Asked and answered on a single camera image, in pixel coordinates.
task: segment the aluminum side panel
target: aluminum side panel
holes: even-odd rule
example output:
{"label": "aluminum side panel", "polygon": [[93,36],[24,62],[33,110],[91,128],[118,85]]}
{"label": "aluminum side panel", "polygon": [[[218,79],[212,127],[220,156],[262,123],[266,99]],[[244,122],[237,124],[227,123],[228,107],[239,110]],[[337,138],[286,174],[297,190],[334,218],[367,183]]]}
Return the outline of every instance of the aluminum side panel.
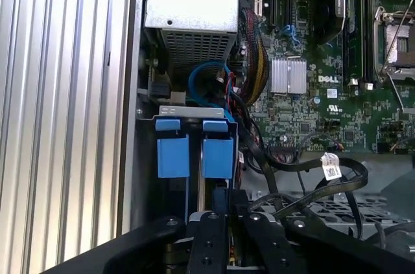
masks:
{"label": "aluminum side panel", "polygon": [[130,0],[0,0],[0,273],[116,235]]}

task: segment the yellow wire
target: yellow wire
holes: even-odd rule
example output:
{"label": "yellow wire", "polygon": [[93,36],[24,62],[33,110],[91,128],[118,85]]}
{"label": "yellow wire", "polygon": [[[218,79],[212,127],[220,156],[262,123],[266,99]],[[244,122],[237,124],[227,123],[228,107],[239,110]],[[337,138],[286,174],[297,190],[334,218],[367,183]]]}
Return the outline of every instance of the yellow wire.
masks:
{"label": "yellow wire", "polygon": [[261,94],[261,79],[264,73],[264,56],[263,56],[263,48],[259,46],[258,48],[258,72],[255,78],[254,89],[252,92],[251,97],[248,100],[248,105],[253,104],[256,101],[256,97]]}

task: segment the chip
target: chip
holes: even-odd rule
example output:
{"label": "chip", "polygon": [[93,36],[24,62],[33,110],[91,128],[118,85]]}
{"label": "chip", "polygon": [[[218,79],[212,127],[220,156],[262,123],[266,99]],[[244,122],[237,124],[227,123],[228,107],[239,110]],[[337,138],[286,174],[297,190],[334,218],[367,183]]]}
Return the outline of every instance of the chip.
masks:
{"label": "chip", "polygon": [[300,132],[301,133],[309,133],[310,132],[310,124],[309,123],[301,123],[300,124]]}
{"label": "chip", "polygon": [[344,140],[346,141],[353,141],[355,140],[355,132],[351,130],[346,130],[344,132]]}

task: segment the ventilated metal panel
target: ventilated metal panel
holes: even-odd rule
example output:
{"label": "ventilated metal panel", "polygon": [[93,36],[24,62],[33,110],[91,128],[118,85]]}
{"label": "ventilated metal panel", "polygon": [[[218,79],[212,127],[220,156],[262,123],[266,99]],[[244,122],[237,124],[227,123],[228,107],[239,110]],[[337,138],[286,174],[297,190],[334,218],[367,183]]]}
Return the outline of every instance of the ventilated metal panel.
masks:
{"label": "ventilated metal panel", "polygon": [[161,31],[179,77],[200,62],[228,58],[238,32],[238,9],[239,0],[146,0],[144,22]]}
{"label": "ventilated metal panel", "polygon": [[236,34],[198,31],[162,30],[162,35],[175,73],[188,72],[200,62],[226,60],[236,38]]}
{"label": "ventilated metal panel", "polygon": [[129,0],[0,0],[0,273],[115,236]]}

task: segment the blue plastic clip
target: blue plastic clip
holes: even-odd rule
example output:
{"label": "blue plastic clip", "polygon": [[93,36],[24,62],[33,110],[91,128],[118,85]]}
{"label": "blue plastic clip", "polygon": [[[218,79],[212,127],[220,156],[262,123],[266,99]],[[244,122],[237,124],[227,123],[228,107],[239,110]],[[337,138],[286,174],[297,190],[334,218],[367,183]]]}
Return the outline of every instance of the blue plastic clip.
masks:
{"label": "blue plastic clip", "polygon": [[[204,120],[203,131],[225,133],[228,135],[228,123],[224,120]],[[205,178],[231,179],[235,157],[232,137],[225,139],[204,139],[202,175]]]}
{"label": "blue plastic clip", "polygon": [[[180,120],[158,119],[156,131],[179,131]],[[189,136],[157,140],[159,178],[181,178],[190,176]]]}

